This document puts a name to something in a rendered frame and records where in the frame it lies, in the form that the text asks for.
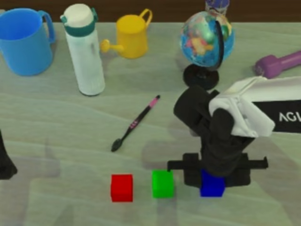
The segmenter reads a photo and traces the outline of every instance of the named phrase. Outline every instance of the cube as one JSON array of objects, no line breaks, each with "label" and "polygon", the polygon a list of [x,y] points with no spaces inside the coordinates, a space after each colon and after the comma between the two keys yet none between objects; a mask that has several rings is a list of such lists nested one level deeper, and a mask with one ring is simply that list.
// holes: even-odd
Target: cube
[{"label": "cube", "polygon": [[204,169],[202,174],[202,186],[200,188],[201,197],[222,197],[225,191],[224,178],[211,176]]},{"label": "cube", "polygon": [[152,171],[152,195],[153,198],[172,198],[174,196],[174,176],[172,171]]},{"label": "cube", "polygon": [[112,202],[133,201],[133,175],[132,174],[111,175],[111,200]]}]

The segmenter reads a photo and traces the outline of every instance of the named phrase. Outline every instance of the black and pink toothbrush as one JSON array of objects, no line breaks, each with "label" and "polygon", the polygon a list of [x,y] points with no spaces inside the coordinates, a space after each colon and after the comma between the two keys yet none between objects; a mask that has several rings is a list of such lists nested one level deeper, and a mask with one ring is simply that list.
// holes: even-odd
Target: black and pink toothbrush
[{"label": "black and pink toothbrush", "polygon": [[160,99],[160,95],[156,96],[150,103],[147,105],[147,107],[143,110],[143,112],[138,115],[138,117],[132,122],[132,124],[128,127],[126,133],[123,135],[122,138],[118,138],[114,141],[112,145],[112,152],[117,151],[121,145],[122,142],[126,139],[126,137],[139,125],[139,123],[142,121],[142,119],[146,116],[146,114],[155,106],[155,104]]}]

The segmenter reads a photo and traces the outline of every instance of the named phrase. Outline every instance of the green cube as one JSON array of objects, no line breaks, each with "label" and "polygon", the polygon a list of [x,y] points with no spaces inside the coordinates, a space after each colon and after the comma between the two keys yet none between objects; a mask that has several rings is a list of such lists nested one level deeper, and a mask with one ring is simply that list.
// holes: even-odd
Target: green cube
[{"label": "green cube", "polygon": [[152,196],[154,198],[172,198],[174,196],[174,175],[172,171],[152,171]]}]

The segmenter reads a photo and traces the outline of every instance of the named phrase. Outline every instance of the water bottle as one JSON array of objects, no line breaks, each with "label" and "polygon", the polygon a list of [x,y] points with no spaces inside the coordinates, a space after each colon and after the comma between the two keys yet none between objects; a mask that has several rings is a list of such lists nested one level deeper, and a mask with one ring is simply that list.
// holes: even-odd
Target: water bottle
[{"label": "water bottle", "polygon": [[97,13],[85,4],[74,4],[60,18],[65,27],[79,90],[85,96],[97,96],[105,88],[95,29]]}]

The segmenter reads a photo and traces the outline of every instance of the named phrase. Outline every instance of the tabletop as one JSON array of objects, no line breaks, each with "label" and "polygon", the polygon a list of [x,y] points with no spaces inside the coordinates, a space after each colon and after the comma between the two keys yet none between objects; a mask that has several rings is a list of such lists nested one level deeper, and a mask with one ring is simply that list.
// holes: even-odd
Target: tabletop
[{"label": "tabletop", "polygon": [[[269,168],[252,172],[246,187],[227,188],[222,198],[200,198],[174,172],[173,199],[153,199],[151,172],[168,160],[199,152],[200,140],[173,115],[187,88],[189,62],[179,48],[181,23],[152,23],[149,51],[135,60],[102,54],[105,91],[85,97],[77,88],[63,26],[48,70],[21,77],[0,56],[0,128],[19,172],[0,181],[1,226],[299,226],[301,136],[258,138],[246,152],[267,156]],[[301,24],[233,24],[236,43],[224,61],[217,90],[254,76],[260,57],[299,50]],[[115,40],[115,24],[97,24],[99,39]],[[301,67],[283,72],[297,76]],[[148,102],[161,99],[115,153],[121,137]],[[134,202],[112,203],[111,174],[134,177]]]}]

